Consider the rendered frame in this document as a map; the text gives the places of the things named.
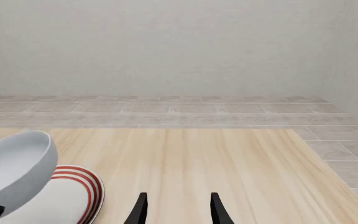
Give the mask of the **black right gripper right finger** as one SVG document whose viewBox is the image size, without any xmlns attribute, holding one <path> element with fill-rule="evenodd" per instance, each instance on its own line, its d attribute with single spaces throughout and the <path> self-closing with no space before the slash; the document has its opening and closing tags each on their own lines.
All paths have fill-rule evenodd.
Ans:
<svg viewBox="0 0 358 224">
<path fill-rule="evenodd" d="M 211 194 L 210 210 L 213 224 L 234 224 L 216 192 Z"/>
</svg>

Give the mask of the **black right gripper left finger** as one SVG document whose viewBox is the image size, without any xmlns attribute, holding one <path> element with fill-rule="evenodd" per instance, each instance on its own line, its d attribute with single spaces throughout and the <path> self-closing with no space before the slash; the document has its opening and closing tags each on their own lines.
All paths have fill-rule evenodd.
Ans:
<svg viewBox="0 0 358 224">
<path fill-rule="evenodd" d="M 141 192 L 124 224 L 145 224 L 147 219 L 147 193 Z"/>
</svg>

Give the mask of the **white bowl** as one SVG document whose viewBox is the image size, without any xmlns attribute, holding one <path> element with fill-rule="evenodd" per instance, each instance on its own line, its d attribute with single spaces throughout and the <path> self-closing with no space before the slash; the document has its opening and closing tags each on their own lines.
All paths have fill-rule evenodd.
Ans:
<svg viewBox="0 0 358 224">
<path fill-rule="evenodd" d="M 46 186 L 57 166 L 51 136 L 29 131 L 0 139 L 0 206 L 15 210 Z"/>
</svg>

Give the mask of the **white plate with red rings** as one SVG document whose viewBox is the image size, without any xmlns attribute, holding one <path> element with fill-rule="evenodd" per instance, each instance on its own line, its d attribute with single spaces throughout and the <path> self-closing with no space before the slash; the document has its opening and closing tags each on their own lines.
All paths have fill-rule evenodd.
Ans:
<svg viewBox="0 0 358 224">
<path fill-rule="evenodd" d="M 93 224 L 103 202 L 104 185 L 96 173 L 60 165 L 41 192 L 0 224 Z"/>
</svg>

